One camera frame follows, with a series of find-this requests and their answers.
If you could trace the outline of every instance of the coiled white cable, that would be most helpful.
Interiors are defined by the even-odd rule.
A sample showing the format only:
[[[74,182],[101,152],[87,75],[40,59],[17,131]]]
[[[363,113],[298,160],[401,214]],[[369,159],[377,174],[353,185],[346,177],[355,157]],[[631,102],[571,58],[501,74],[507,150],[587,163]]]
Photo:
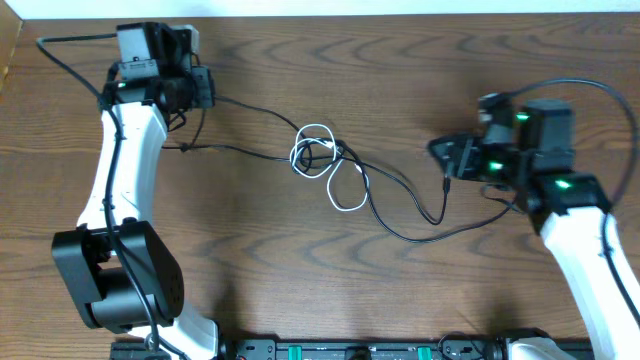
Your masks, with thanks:
[[[312,128],[312,127],[319,127],[322,128],[324,130],[327,131],[327,133],[329,133],[329,137],[331,138],[331,141],[327,141],[325,139],[322,138],[312,138],[312,137],[307,137],[307,138],[303,138],[300,140],[300,136],[302,135],[302,132],[305,129],[308,128]],[[298,162],[298,158],[300,157],[300,155],[304,152],[305,147],[300,147],[301,145],[305,144],[305,143],[315,143],[315,144],[320,144],[325,146],[328,149],[333,150],[333,154],[331,157],[331,164],[329,164],[324,170],[322,170],[321,172],[319,172],[318,174],[315,175],[308,175],[302,171],[300,171],[300,169],[298,168],[298,166],[296,166],[296,163]],[[355,211],[360,209],[361,207],[364,206],[364,204],[367,203],[367,199],[368,199],[368,194],[365,190],[364,193],[364,199],[362,200],[362,203],[360,203],[360,205],[356,206],[356,207],[352,207],[352,208],[344,208],[342,206],[340,206],[338,204],[338,202],[336,200],[333,199],[333,196],[331,195],[331,180],[333,179],[333,175],[335,175],[335,173],[338,171],[338,169],[340,168],[340,165],[342,165],[342,162],[344,161],[343,159],[341,159],[340,161],[338,161],[336,163],[336,160],[338,159],[338,146],[336,145],[336,139],[333,136],[333,133],[331,132],[331,129],[329,129],[327,126],[322,125],[322,124],[309,124],[309,125],[305,125],[303,126],[298,133],[296,134],[296,139],[295,139],[295,144],[293,145],[293,148],[291,148],[291,152],[289,152],[289,162],[291,163],[291,167],[293,168],[293,170],[295,172],[297,172],[298,174],[309,178],[309,179],[317,179],[319,177],[321,177],[322,175],[324,175],[327,171],[329,171],[332,167],[333,167],[333,171],[331,172],[331,174],[329,175],[329,179],[327,180],[327,195],[329,196],[329,200],[331,201],[331,204],[333,205],[333,207],[335,207],[337,210],[339,211]],[[354,164],[354,166],[356,167],[356,169],[362,173],[362,169],[360,168],[360,166],[358,166],[357,164]],[[367,181],[367,187],[369,186],[369,176],[365,175],[365,179]]]

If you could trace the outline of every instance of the green led light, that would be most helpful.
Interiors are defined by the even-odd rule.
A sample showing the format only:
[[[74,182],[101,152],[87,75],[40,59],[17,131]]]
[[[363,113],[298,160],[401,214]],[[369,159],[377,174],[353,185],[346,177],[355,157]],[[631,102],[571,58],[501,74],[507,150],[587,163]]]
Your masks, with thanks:
[[[529,114],[527,113],[517,113],[516,114],[516,119],[518,119],[518,121],[527,121],[529,119]]]
[[[556,185],[558,185],[558,187],[561,189],[568,189],[572,186],[571,184],[569,184],[564,180],[556,180]]]
[[[496,161],[489,161],[489,170],[492,171],[496,171],[496,170],[502,170],[502,168],[504,167],[504,164],[496,162]]]

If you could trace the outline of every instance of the wire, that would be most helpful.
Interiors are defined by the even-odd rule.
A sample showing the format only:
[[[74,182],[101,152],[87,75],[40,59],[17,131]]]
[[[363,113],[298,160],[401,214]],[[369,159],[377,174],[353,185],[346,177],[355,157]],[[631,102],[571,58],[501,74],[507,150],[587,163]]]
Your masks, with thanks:
[[[171,124],[173,124],[178,118],[182,121],[180,121],[180,123],[174,126],[173,128],[170,128]],[[182,111],[178,110],[176,113],[176,116],[174,116],[173,119],[169,120],[169,122],[167,123],[167,127],[168,127],[167,132],[176,131],[181,127],[185,126],[186,124],[187,124],[187,117],[184,115]]]
[[[269,109],[266,109],[266,108],[260,108],[260,107],[252,106],[252,105],[248,105],[248,104],[242,103],[240,101],[237,101],[237,100],[234,100],[234,99],[222,96],[222,95],[215,95],[214,98],[217,99],[218,101],[227,102],[227,103],[230,103],[230,104],[233,104],[233,105],[245,108],[245,109],[250,109],[250,110],[257,111],[257,112],[267,113],[267,114],[271,114],[273,116],[276,116],[276,117],[280,118],[281,120],[283,120],[284,122],[286,122],[294,130],[298,131],[298,134],[300,135],[300,137],[302,137],[303,139],[306,138],[304,133],[301,131],[301,129],[295,123],[293,123],[293,121],[289,120],[285,116],[283,116],[283,115],[281,115],[281,114],[279,114],[279,113],[277,113],[277,112],[275,112],[273,110],[269,110]],[[346,160],[346,161],[354,162],[358,166],[357,167],[358,171],[360,171],[362,173],[363,182],[364,182],[364,186],[365,186],[365,198],[368,198],[369,204],[370,204],[370,207],[371,207],[371,211],[374,214],[374,217],[376,218],[378,223],[385,230],[387,230],[389,233],[391,233],[392,235],[394,235],[394,236],[396,236],[396,237],[398,237],[398,238],[400,238],[402,240],[411,242],[411,243],[432,243],[432,242],[443,240],[445,238],[448,238],[450,236],[459,234],[459,233],[464,232],[464,231],[480,228],[482,226],[488,225],[488,224],[498,220],[499,218],[504,216],[513,207],[513,201],[512,201],[511,203],[509,203],[509,205],[507,206],[506,209],[502,210],[497,215],[495,215],[495,216],[493,216],[493,217],[491,217],[489,219],[486,219],[486,220],[483,220],[483,221],[480,221],[480,222],[476,222],[476,223],[472,223],[472,224],[468,224],[468,225],[465,225],[465,226],[462,226],[462,227],[459,227],[459,228],[455,228],[455,229],[452,229],[452,230],[449,230],[449,231],[445,231],[445,232],[440,233],[440,234],[438,234],[436,236],[423,238],[423,239],[412,239],[412,238],[405,237],[403,235],[400,235],[399,233],[397,233],[393,229],[391,229],[382,220],[382,218],[378,214],[378,211],[377,211],[377,208],[375,206],[375,203],[373,202],[372,197],[371,197],[371,192],[370,192],[370,188],[369,188],[370,184],[369,184],[368,176],[365,173],[365,170],[362,169],[362,168],[363,167],[371,168],[371,169],[373,169],[373,170],[385,175],[389,179],[395,181],[399,185],[401,185],[409,193],[409,195],[411,196],[411,198],[412,198],[416,208],[418,209],[418,212],[420,213],[420,215],[427,222],[429,222],[432,225],[439,225],[440,223],[442,223],[442,220],[444,219],[444,214],[445,214],[446,205],[447,205],[447,197],[448,197],[450,184],[451,184],[450,178],[445,176],[444,179],[443,179],[443,194],[444,194],[444,196],[443,196],[442,210],[441,210],[440,216],[437,219],[435,219],[433,216],[431,216],[431,214],[429,214],[428,211],[426,211],[426,210],[424,210],[422,208],[422,206],[420,205],[420,203],[419,203],[417,197],[415,196],[415,194],[413,193],[413,191],[411,191],[411,189],[404,182],[402,182],[398,178],[394,177],[393,175],[391,175],[391,174],[389,174],[389,173],[387,173],[387,172],[385,172],[385,171],[383,171],[383,170],[381,170],[379,168],[376,168],[373,165],[370,165],[370,164],[362,162],[357,157],[357,155],[355,155],[355,152],[353,150],[349,149],[349,153],[353,158],[345,157],[344,154],[341,154],[337,158],[333,157],[333,156],[331,156],[331,157],[326,157],[326,156],[313,157],[312,153],[311,153],[312,144],[324,145],[324,143],[329,139],[316,138],[316,140],[317,141],[301,141],[301,143],[299,144],[298,141],[297,141],[297,137],[296,137],[296,145],[298,147],[300,145],[304,145],[304,146],[306,146],[306,148],[304,149],[304,151],[300,152],[299,154],[292,149],[292,152],[290,153],[290,155],[295,152],[295,155],[296,155],[295,159],[293,159],[292,156],[290,156],[289,159],[278,158],[278,157],[275,157],[275,156],[264,155],[264,154],[260,154],[260,153],[254,152],[254,151],[245,150],[245,149],[241,149],[241,148],[238,148],[238,147],[235,147],[235,146],[223,145],[223,144],[212,144],[212,145],[195,145],[194,144],[193,146],[188,146],[187,144],[182,144],[180,146],[164,146],[163,149],[178,149],[178,150],[181,150],[182,152],[185,152],[185,151],[188,151],[188,150],[194,150],[194,149],[202,149],[202,148],[218,148],[218,149],[236,150],[236,151],[242,152],[244,154],[255,156],[255,157],[258,157],[258,158],[262,158],[262,159],[276,160],[276,161],[289,161],[291,163],[291,165],[292,165],[292,169],[293,169],[294,172],[296,172],[296,173],[304,173],[305,175],[310,169],[324,169],[324,171],[321,172],[321,173],[324,173],[324,172],[326,172],[328,170],[328,167],[330,167],[332,164],[336,163],[337,161]],[[330,140],[332,142],[334,142],[334,143],[337,143],[338,147],[347,148],[346,144],[343,141],[335,140],[333,138],[333,136],[331,137]],[[304,156],[305,151],[308,151],[308,153],[309,153],[308,157]],[[332,160],[330,162],[325,163],[325,164],[320,165],[320,166],[313,166],[312,165],[313,161],[315,161],[315,160],[327,159],[327,158],[330,158]],[[301,170],[298,167],[297,162],[300,162],[300,164],[302,164],[305,167],[305,169]],[[327,192],[329,194],[329,199],[331,200],[331,202],[334,205],[334,207],[336,207],[336,209],[338,209],[338,210],[343,211],[344,208],[339,207],[333,201],[333,198],[331,197],[331,194],[330,194],[330,189],[328,189]]]
[[[167,340],[163,338],[160,338],[160,345],[162,345],[162,347],[164,347],[168,352],[176,354],[180,360],[190,360],[187,354],[180,351],[177,347],[169,344]]]
[[[331,175],[329,175],[329,179],[327,180],[327,195],[329,196],[329,200],[331,201],[331,204],[333,205],[333,207],[335,207],[339,211],[344,211],[344,212],[355,211],[355,210],[360,209],[361,207],[364,206],[364,204],[367,203],[367,198],[369,197],[369,194],[367,194],[366,191],[364,193],[364,199],[362,200],[360,205],[352,207],[352,208],[344,208],[344,207],[340,206],[337,201],[333,200],[333,195],[331,195],[331,179],[333,179],[333,175],[338,171],[338,169],[340,168],[340,165],[342,165],[343,161],[344,161],[344,159],[340,159],[340,161],[338,161],[338,163],[336,164],[336,168],[331,172]],[[356,165],[356,169],[359,172],[362,173],[362,170],[358,165]]]
[[[113,148],[113,155],[111,156],[111,164],[109,165],[109,172],[107,173],[104,199],[102,200],[102,204],[104,206],[105,224],[107,227],[107,237],[109,238],[111,247],[113,248],[116,255],[118,256],[118,259],[120,260],[122,268],[127,274],[127,278],[129,278],[131,285],[133,286],[136,294],[138,295],[138,298],[142,302],[142,306],[144,307],[147,320],[151,328],[151,336],[153,339],[153,345],[149,350],[152,352],[157,352],[158,346],[159,346],[158,339],[160,336],[158,334],[158,325],[157,325],[155,316],[153,314],[153,311],[151,310],[151,305],[149,305],[149,301],[147,300],[147,297],[144,293],[144,290],[142,289],[142,286],[138,282],[138,279],[136,278],[135,274],[133,273],[133,270],[131,269],[131,265],[129,264],[129,261],[124,256],[124,251],[123,251],[124,246],[122,245],[120,238],[115,235],[114,226],[112,222],[113,221],[113,204],[111,202],[111,197],[112,197],[112,190],[113,190],[113,181],[115,178],[115,171],[118,164],[118,157],[120,155],[120,147],[123,140],[122,124],[120,124],[120,121],[118,120],[116,115],[113,113],[113,110],[106,104],[106,101],[102,97],[102,94],[100,94],[100,92],[98,92],[98,90],[93,85],[91,85],[91,83],[89,83],[84,77],[78,74],[75,70],[71,69],[68,65],[60,61],[55,56],[53,56],[47,49],[45,49],[45,46],[44,46],[45,43],[110,39],[114,37],[116,37],[116,34],[39,38],[36,41],[36,46],[46,57],[48,57],[51,61],[53,61],[58,66],[60,66],[63,70],[68,72],[71,76],[73,76],[76,80],[78,80],[82,85],[84,85],[84,87],[86,87],[87,90],[89,90],[89,92],[91,92],[96,97],[96,99],[100,103],[100,107],[102,108],[102,110],[106,111],[111,117],[111,119],[113,120],[113,124],[115,126],[115,139],[114,139],[115,144]]]
[[[483,349],[483,351],[480,351],[480,349],[479,349],[479,348],[478,348],[478,346],[473,342],[473,340],[471,339],[471,337],[470,337],[469,335],[467,335],[467,334],[463,333],[462,331],[452,331],[452,332],[450,332],[450,333],[447,333],[447,334],[445,334],[445,335],[440,339],[440,341],[438,341],[438,345],[436,346],[436,350],[437,350],[437,351],[442,355],[442,358],[443,358],[443,359],[445,359],[445,360],[453,360],[453,359],[451,359],[449,356],[445,355],[445,354],[444,354],[444,351],[443,351],[444,340],[445,340],[446,338],[448,338],[448,337],[453,336],[453,335],[460,335],[460,336],[462,336],[462,337],[466,338],[466,339],[467,339],[467,341],[469,341],[469,342],[471,343],[471,346],[473,347],[473,349],[474,349],[478,354],[480,354],[480,356],[479,356],[479,357],[477,357],[477,358],[473,358],[473,359],[471,359],[471,360],[482,360],[482,359],[484,359],[484,349]]]
[[[638,138],[640,136],[638,134],[638,120],[637,120],[636,114],[633,111],[633,108],[631,107],[629,102],[617,90],[601,82],[589,80],[589,79],[583,79],[583,78],[557,78],[557,79],[541,81],[538,83],[525,86],[519,90],[508,93],[507,95],[510,97],[516,97],[526,92],[539,89],[541,87],[558,85],[558,84],[581,84],[581,85],[595,87],[606,92],[618,103],[618,105],[620,105],[620,107],[622,108],[625,114],[625,117],[627,118],[627,121],[629,122],[629,127],[631,129],[631,148],[629,150],[629,160],[627,161],[627,167],[622,174],[622,179],[620,180],[618,187],[613,193],[613,197],[611,199],[609,209],[608,211],[605,211],[604,217],[602,219],[602,224],[600,227],[600,233],[601,233],[600,238],[602,241],[602,252],[604,253],[604,256],[607,260],[607,265],[609,267],[609,271],[611,272],[611,276],[613,277],[613,280],[616,283],[616,286],[618,287],[618,290],[620,291],[620,294],[622,295],[624,302],[627,304],[627,307],[629,308],[631,315],[636,321],[636,325],[640,328],[640,312],[638,312],[638,309],[633,303],[633,300],[631,299],[629,292],[627,292],[627,289],[622,283],[622,279],[620,278],[618,269],[616,269],[616,266],[613,262],[613,258],[611,256],[611,252],[613,250],[611,249],[611,246],[609,246],[609,241],[607,240],[607,222],[609,220],[609,216],[613,211],[613,208],[616,205],[618,205],[620,200],[622,200],[622,197],[624,196],[625,192],[627,191],[627,188],[629,187],[629,183],[633,178],[633,172],[635,170],[637,159],[638,159]]]
[[[166,146],[164,148],[168,149],[168,150],[182,150],[184,147],[183,146]],[[196,145],[192,149],[195,150],[195,149],[208,149],[208,148],[234,150],[234,151],[238,151],[240,153],[243,153],[243,154],[246,154],[246,155],[249,155],[249,156],[253,156],[253,157],[256,157],[256,158],[259,158],[259,159],[271,160],[271,161],[277,161],[277,162],[289,162],[289,159],[285,158],[285,157],[277,157],[277,156],[265,155],[265,154],[258,153],[256,151],[246,150],[246,149],[239,148],[239,147],[233,146],[233,145],[225,145],[225,144]],[[326,159],[326,156],[316,157],[316,158],[306,158],[306,160],[309,161],[309,162],[312,162],[314,160],[319,160],[319,159]],[[340,160],[345,160],[345,161],[350,161],[350,162],[355,162],[356,161],[354,159],[347,158],[347,157],[340,157],[339,159]],[[396,182],[397,184],[402,186],[402,188],[405,189],[405,191],[411,196],[411,198],[414,201],[414,204],[415,204],[416,208],[418,209],[418,211],[420,212],[420,214],[423,217],[425,217],[425,219],[429,219],[430,215],[428,215],[428,212],[421,207],[420,203],[417,200],[417,196],[415,195],[415,193],[411,190],[411,188],[409,188],[409,186],[407,184],[402,182],[402,180],[398,179],[397,177],[391,175],[390,173],[388,173],[388,172],[386,172],[386,171],[384,171],[384,170],[382,170],[382,169],[380,169],[380,168],[378,168],[378,167],[376,167],[374,165],[371,165],[371,164],[368,164],[368,163],[365,163],[365,162],[362,162],[362,161],[360,162],[360,164],[361,164],[361,166],[364,166],[366,168],[372,169],[372,170],[374,170],[374,171],[386,176],[387,178],[393,180],[394,182]],[[449,181],[450,181],[449,178],[445,178],[445,179],[446,180],[444,182],[445,183],[449,183]],[[448,191],[444,192],[442,210],[441,210],[439,218],[437,219],[437,224],[441,223],[442,219],[444,218],[444,213],[445,213],[446,206],[447,206],[447,194],[448,194]],[[416,242],[417,243],[436,242],[436,241],[443,240],[443,239],[446,239],[448,237],[451,237],[453,235],[460,234],[460,233],[465,232],[465,231],[478,229],[480,227],[483,227],[485,225],[491,224],[492,222],[500,219],[509,210],[510,210],[510,207],[506,207],[505,209],[500,211],[498,214],[496,214],[496,215],[494,215],[494,216],[492,216],[492,217],[490,217],[490,218],[488,218],[486,220],[475,222],[475,223],[471,223],[471,224],[467,224],[467,225],[463,225],[463,226],[460,226],[458,228],[454,228],[454,229],[442,232],[442,233],[440,233],[438,235],[432,236],[431,238],[418,239],[418,241],[416,241]],[[392,234],[395,233],[395,231],[393,231],[392,229],[388,228],[388,226],[384,223],[384,221],[382,221],[381,225],[385,228],[385,230],[389,231],[390,233],[392,233]]]

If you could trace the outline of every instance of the black cable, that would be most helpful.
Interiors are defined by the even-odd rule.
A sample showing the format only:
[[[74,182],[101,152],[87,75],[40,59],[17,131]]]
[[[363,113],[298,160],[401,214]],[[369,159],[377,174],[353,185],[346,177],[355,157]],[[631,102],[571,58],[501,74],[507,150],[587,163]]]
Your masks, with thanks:
[[[582,78],[550,79],[550,80],[541,81],[538,83],[525,86],[520,90],[516,90],[514,92],[508,93],[507,95],[510,97],[516,97],[526,92],[539,89],[541,87],[558,85],[558,84],[581,84],[581,85],[592,86],[606,92],[609,96],[611,96],[614,100],[616,100],[618,105],[620,105],[620,107],[624,111],[627,121],[629,122],[629,127],[631,129],[631,149],[629,151],[629,160],[627,162],[627,167],[622,174],[622,180],[620,180],[620,183],[616,191],[613,193],[610,207],[608,211],[605,211],[604,218],[602,219],[602,224],[600,228],[600,232],[601,232],[600,238],[602,241],[602,251],[607,260],[607,265],[611,272],[611,276],[613,277],[613,280],[616,283],[616,286],[618,287],[618,290],[620,291],[620,294],[622,295],[624,302],[627,304],[627,307],[629,308],[631,315],[635,319],[636,325],[640,328],[640,312],[638,312],[638,309],[633,303],[631,296],[629,295],[629,293],[627,292],[627,289],[622,283],[622,279],[620,279],[620,274],[618,273],[618,269],[616,269],[616,266],[613,263],[613,258],[611,257],[611,252],[613,250],[611,249],[611,246],[609,246],[609,241],[607,240],[607,231],[606,231],[609,215],[613,211],[613,208],[620,202],[620,200],[622,200],[622,197],[624,196],[629,186],[629,183],[633,178],[633,172],[636,167],[637,158],[638,158],[638,138],[639,138],[638,121],[636,118],[636,114],[633,111],[633,108],[631,107],[629,102],[617,90],[615,90],[609,85],[603,84],[598,81],[589,80],[589,79],[582,79]]]
[[[347,152],[348,154],[350,154],[353,157],[352,161],[355,162],[357,165],[359,165],[362,168],[362,178],[364,179],[363,181],[364,181],[365,191],[369,195],[369,207],[371,208],[371,212],[373,213],[373,216],[376,218],[378,223],[383,228],[385,228],[385,230],[387,230],[389,233],[391,233],[395,237],[397,237],[399,239],[402,239],[404,241],[407,241],[407,242],[410,242],[410,243],[413,243],[413,244],[430,244],[430,243],[434,243],[436,241],[440,241],[440,240],[446,239],[448,237],[451,237],[453,235],[459,234],[461,232],[477,229],[477,228],[483,227],[485,225],[488,225],[488,224],[498,220],[502,216],[504,216],[504,214],[506,214],[510,210],[510,207],[506,207],[504,210],[499,212],[497,215],[495,215],[495,216],[493,216],[493,217],[491,217],[489,219],[486,219],[486,220],[483,220],[483,221],[480,221],[480,222],[477,222],[477,223],[465,225],[465,226],[459,227],[457,229],[448,230],[448,231],[442,232],[442,233],[440,233],[438,235],[435,235],[435,236],[421,238],[421,239],[415,239],[415,238],[406,237],[404,235],[401,235],[401,234],[397,233],[393,229],[391,229],[382,220],[382,218],[380,217],[380,214],[378,214],[378,210],[377,210],[376,205],[375,205],[375,203],[373,201],[373,196],[371,194],[371,189],[369,187],[369,183],[366,181],[367,175],[366,175],[366,170],[364,169],[364,167],[366,167],[365,163],[362,162],[362,160],[360,160],[358,155],[351,148],[349,148],[346,144],[343,144],[343,146],[345,148],[345,152]]]
[[[162,345],[165,349],[167,349],[167,351],[176,354],[180,360],[190,360],[187,354],[180,351],[177,347],[169,344],[167,340],[163,338],[160,338],[160,345]]]
[[[180,123],[178,125],[174,126],[173,128],[170,128],[171,124],[173,124],[177,119],[180,119],[182,121],[180,121]],[[185,114],[182,111],[178,110],[176,112],[176,116],[174,116],[173,119],[169,120],[169,122],[167,123],[167,128],[168,128],[167,132],[168,133],[169,132],[174,132],[174,131],[180,129],[181,127],[185,126],[186,124],[187,124],[187,117],[185,116]]]
[[[168,149],[168,150],[183,150],[185,149],[186,145],[183,144],[183,146],[165,146],[164,149]],[[206,149],[206,148],[212,148],[212,149],[229,149],[229,150],[234,150],[234,151],[238,151],[241,152],[243,154],[246,155],[250,155],[250,156],[254,156],[260,159],[265,159],[265,160],[272,160],[272,161],[278,161],[278,162],[289,162],[289,158],[284,158],[284,157],[277,157],[277,156],[270,156],[270,155],[264,155],[255,151],[251,151],[251,150],[246,150],[246,149],[242,149],[236,146],[232,146],[232,145],[224,145],[224,144],[211,144],[211,145],[196,145],[193,147],[193,149]],[[321,156],[321,157],[316,157],[316,158],[306,158],[307,161],[309,162],[313,162],[314,160],[318,160],[318,159],[326,159],[326,158],[331,158],[331,156]],[[340,157],[338,158],[336,161],[339,160],[346,160],[346,161],[350,161],[350,162],[354,162],[356,164],[359,164],[361,167],[367,167],[370,168],[372,170],[375,170],[376,172],[379,172],[380,174],[388,177],[389,179],[393,180],[394,182],[398,183],[400,186],[402,186],[407,193],[411,196],[411,198],[414,201],[414,204],[416,205],[416,208],[418,209],[418,211],[423,214],[426,213],[425,210],[423,210],[420,206],[420,203],[417,200],[417,196],[415,195],[415,193],[411,190],[411,188],[409,188],[409,186],[407,184],[405,184],[404,182],[402,182],[402,180],[398,179],[397,177],[389,174],[388,172],[377,168],[371,164],[365,163],[363,161],[360,161],[359,163],[355,160],[355,159],[351,159],[351,158],[347,158],[347,157]],[[369,187],[366,186],[365,187],[366,191],[368,192],[368,198],[371,199],[371,193],[369,192]],[[445,192],[444,194],[444,199],[443,199],[443,205],[442,205],[442,211],[440,213],[439,218],[437,219],[437,223],[439,224],[442,221],[442,218],[444,217],[444,212],[446,209],[446,202],[447,202],[447,192]],[[382,225],[383,228],[385,228],[385,230],[387,230],[389,233],[397,236],[397,237],[401,237],[403,238],[403,240],[406,239],[406,241],[412,242],[412,243],[431,243],[431,242],[436,242],[436,241],[440,241],[443,239],[446,239],[448,237],[451,237],[453,235],[465,232],[465,231],[469,231],[469,230],[473,230],[473,229],[478,229],[480,227],[483,227],[485,225],[488,225],[498,219],[500,219],[502,216],[504,216],[508,211],[510,210],[510,207],[506,207],[504,210],[500,211],[498,214],[496,214],[493,217],[490,217],[486,220],[483,221],[479,221],[476,223],[472,223],[472,224],[468,224],[468,225],[464,225],[452,230],[448,230],[445,232],[442,232],[438,235],[435,235],[433,237],[430,238],[426,238],[426,239],[410,239],[410,238],[403,238],[402,235],[398,234],[397,232],[395,232],[394,230],[392,230],[391,228],[389,228],[387,226],[387,224],[380,218],[380,216],[377,213],[377,209],[375,208],[375,205],[373,206],[373,212],[374,212],[374,216],[376,216],[376,220],[378,220],[378,222],[380,223],[380,225]]]
[[[232,105],[235,105],[235,106],[239,106],[241,108],[245,108],[245,109],[249,109],[249,110],[253,110],[253,111],[257,111],[257,112],[273,115],[273,116],[279,118],[280,120],[284,121],[285,123],[287,123],[295,131],[300,131],[300,128],[293,121],[289,120],[286,116],[281,115],[281,114],[279,114],[279,113],[277,113],[277,112],[275,112],[273,110],[266,109],[266,108],[261,108],[261,107],[253,106],[253,105],[249,105],[249,104],[245,104],[245,103],[242,103],[242,102],[240,102],[238,100],[234,100],[234,99],[228,98],[226,96],[222,96],[222,95],[214,95],[213,98],[218,100],[218,101],[222,101],[222,102],[226,102],[226,103],[229,103],[229,104],[232,104]],[[306,136],[304,135],[304,133],[301,133],[300,137],[302,137],[303,139],[306,139]],[[309,157],[313,157],[313,153],[311,152],[310,144],[305,144],[305,145],[302,146],[302,148],[303,148],[303,151],[300,154],[301,158],[304,157],[305,153],[307,153],[307,152],[309,153]],[[302,161],[300,163],[302,164],[302,166],[304,166],[304,169],[301,169],[300,167],[298,167],[297,164],[294,164],[293,166],[296,166],[300,172],[303,172],[303,173],[306,174],[309,171],[311,164],[310,163],[305,164],[304,161]]]
[[[145,313],[146,313],[146,316],[147,316],[147,320],[149,322],[149,326],[151,327],[151,336],[154,339],[153,346],[149,350],[152,351],[152,352],[157,352],[158,351],[158,346],[159,346],[158,339],[159,339],[160,336],[158,334],[158,325],[157,325],[155,316],[153,314],[153,311],[151,310],[151,305],[149,304],[149,301],[147,300],[147,297],[146,297],[146,295],[144,293],[144,290],[142,289],[142,286],[138,282],[138,279],[136,278],[135,274],[133,273],[133,271],[131,269],[131,265],[129,264],[129,261],[124,256],[124,251],[123,251],[124,246],[122,245],[122,242],[120,241],[120,238],[115,235],[114,226],[113,226],[113,223],[112,223],[112,221],[113,221],[113,204],[111,202],[111,198],[112,198],[112,190],[113,190],[113,181],[114,181],[114,178],[115,178],[115,170],[116,170],[116,167],[117,167],[117,164],[118,164],[118,157],[120,155],[120,147],[121,147],[121,143],[122,143],[122,140],[123,140],[122,124],[120,124],[120,121],[118,120],[116,115],[113,113],[113,110],[106,104],[104,98],[102,97],[102,94],[100,94],[100,92],[98,92],[98,90],[93,85],[91,85],[91,83],[89,83],[84,77],[82,77],[80,74],[78,74],[75,70],[71,69],[68,65],[66,65],[62,61],[58,60],[58,58],[53,56],[44,47],[45,43],[58,43],[58,42],[68,42],[68,41],[110,39],[110,38],[114,38],[114,37],[116,37],[116,34],[70,36],[70,37],[57,37],[57,38],[39,38],[36,41],[36,46],[38,47],[38,49],[46,57],[48,57],[51,61],[53,61],[58,66],[60,66],[66,72],[68,72],[71,76],[73,76],[76,80],[78,80],[82,85],[84,85],[84,87],[86,87],[87,90],[89,90],[96,97],[96,99],[100,103],[100,106],[101,106],[102,110],[107,111],[107,113],[109,114],[109,116],[113,120],[113,124],[115,126],[115,144],[114,144],[114,148],[113,148],[113,155],[111,156],[111,164],[109,165],[109,172],[107,173],[107,182],[106,182],[104,199],[102,200],[102,204],[103,204],[103,207],[104,207],[104,210],[105,210],[104,214],[105,214],[105,224],[106,224],[106,227],[107,227],[107,237],[109,238],[109,242],[111,243],[111,247],[116,252],[116,255],[118,256],[118,259],[120,260],[122,268],[125,270],[125,273],[127,274],[127,278],[129,278],[129,281],[131,282],[131,285],[133,286],[136,294],[138,295],[138,298],[140,299],[140,301],[142,302],[142,305],[144,307],[144,310],[145,310]]]
[[[229,104],[233,104],[235,106],[239,106],[245,109],[249,109],[249,110],[253,110],[253,111],[257,111],[257,112],[261,112],[261,113],[266,113],[266,114],[270,114],[273,115],[277,118],[280,118],[282,121],[286,122],[287,124],[289,124],[289,126],[291,126],[295,131],[300,131],[300,128],[293,123],[293,121],[287,119],[284,115],[280,115],[277,112],[273,111],[273,110],[269,110],[269,109],[265,109],[265,108],[261,108],[261,107],[257,107],[257,106],[252,106],[252,105],[248,105],[245,103],[241,103],[240,101],[237,100],[233,100],[231,98],[228,98],[226,96],[222,96],[222,95],[214,95],[213,96],[214,99],[218,100],[218,101],[222,101],[222,102],[226,102]]]
[[[467,335],[467,334],[463,333],[462,331],[452,331],[452,332],[450,332],[450,333],[445,334],[445,335],[440,339],[440,341],[438,341],[438,345],[436,345],[436,350],[437,350],[437,351],[442,355],[442,358],[443,358],[444,360],[453,360],[453,359],[452,359],[452,358],[450,358],[449,356],[445,355],[445,353],[444,353],[444,351],[443,351],[443,350],[444,350],[444,349],[443,349],[443,346],[444,346],[444,341],[445,341],[445,339],[446,339],[446,338],[449,338],[449,337],[451,337],[451,336],[453,336],[453,335],[460,335],[460,336],[462,336],[462,337],[466,338],[466,339],[467,339],[467,341],[469,341],[469,342],[471,343],[471,346],[473,347],[473,349],[474,349],[478,354],[480,354],[480,356],[479,356],[479,357],[477,357],[477,358],[473,358],[473,359],[471,359],[471,360],[482,360],[482,359],[484,359],[484,355],[483,355],[483,354],[484,354],[484,349],[483,349],[483,351],[480,351],[480,349],[478,348],[478,346],[473,342],[473,340],[471,339],[471,337],[470,337],[469,335]]]

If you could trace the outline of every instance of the wood grain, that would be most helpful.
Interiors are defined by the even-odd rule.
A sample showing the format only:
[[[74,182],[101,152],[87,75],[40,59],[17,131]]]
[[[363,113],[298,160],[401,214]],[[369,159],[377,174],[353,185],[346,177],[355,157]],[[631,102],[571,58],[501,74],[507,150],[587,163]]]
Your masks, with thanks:
[[[220,94],[298,124],[322,122],[359,155],[412,180],[437,211],[441,175],[426,154],[435,137],[477,127],[476,99],[554,76],[603,80],[640,109],[636,14],[171,19],[201,34]],[[113,336],[84,327],[51,259],[56,231],[73,228],[88,198],[102,136],[95,100],[34,46],[39,36],[113,31],[116,21],[30,21],[0,99],[0,357],[105,358]],[[94,84],[118,57],[114,41],[54,45]],[[531,96],[571,101],[577,169],[611,191],[629,132],[614,103],[560,86]],[[172,133],[190,138],[198,116]],[[201,142],[286,155],[292,131],[277,119],[219,104]],[[639,177],[616,214],[640,266]],[[338,196],[355,203],[345,168]],[[397,185],[372,176],[389,225],[411,236],[500,210],[478,185],[455,181],[444,224],[421,221]],[[187,297],[226,334],[281,338],[438,337],[537,326],[586,332],[571,293],[527,219],[416,246],[388,235],[368,210],[339,213],[323,181],[229,151],[165,151],[154,222],[179,261]]]

